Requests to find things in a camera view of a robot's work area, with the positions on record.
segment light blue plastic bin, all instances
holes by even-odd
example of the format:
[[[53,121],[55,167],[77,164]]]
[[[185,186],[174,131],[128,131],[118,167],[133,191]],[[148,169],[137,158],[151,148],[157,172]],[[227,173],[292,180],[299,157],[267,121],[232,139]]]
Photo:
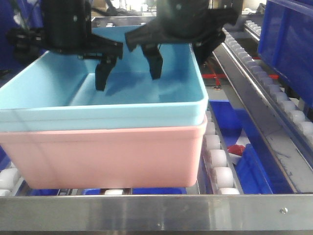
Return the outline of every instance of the light blue plastic bin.
[[[125,41],[136,26],[96,28]],[[162,76],[152,80],[141,48],[124,56],[104,92],[95,89],[98,61],[48,52],[0,89],[0,131],[190,126],[203,122],[207,93],[190,45],[162,45]]]

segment stacked plastic bins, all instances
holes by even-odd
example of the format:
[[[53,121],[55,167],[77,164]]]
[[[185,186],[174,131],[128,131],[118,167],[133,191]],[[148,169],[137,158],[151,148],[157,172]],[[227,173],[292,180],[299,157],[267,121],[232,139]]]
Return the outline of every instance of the stacked plastic bins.
[[[97,28],[124,41],[134,27]],[[96,91],[97,61],[46,53],[0,89],[0,145],[32,188],[195,183],[207,94],[189,45],[162,45],[152,80],[141,49]]]

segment red part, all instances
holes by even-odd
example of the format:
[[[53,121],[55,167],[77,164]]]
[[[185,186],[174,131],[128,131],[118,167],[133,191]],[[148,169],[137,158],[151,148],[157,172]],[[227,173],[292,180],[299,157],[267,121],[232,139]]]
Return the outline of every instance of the red part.
[[[242,156],[245,149],[246,147],[244,147],[243,145],[237,145],[237,144],[227,147],[227,150],[229,153],[236,154],[238,156]]]

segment stainless steel frame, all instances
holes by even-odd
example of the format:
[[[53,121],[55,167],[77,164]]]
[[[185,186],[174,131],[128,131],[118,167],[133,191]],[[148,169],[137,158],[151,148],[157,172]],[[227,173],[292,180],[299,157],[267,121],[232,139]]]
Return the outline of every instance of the stainless steel frame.
[[[313,230],[313,195],[0,199],[2,231]]]

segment red object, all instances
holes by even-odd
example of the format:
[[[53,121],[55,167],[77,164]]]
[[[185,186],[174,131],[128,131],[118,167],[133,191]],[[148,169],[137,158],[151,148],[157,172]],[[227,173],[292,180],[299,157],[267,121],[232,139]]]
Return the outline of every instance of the red object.
[[[225,74],[202,74],[204,79],[213,79],[213,78],[226,78]]]
[[[279,78],[279,76],[276,74],[270,74],[269,77],[272,79],[278,79]]]
[[[246,147],[244,147],[243,145],[234,144],[234,145],[227,147],[227,150],[229,153],[236,154],[238,156],[242,156],[245,148]]]

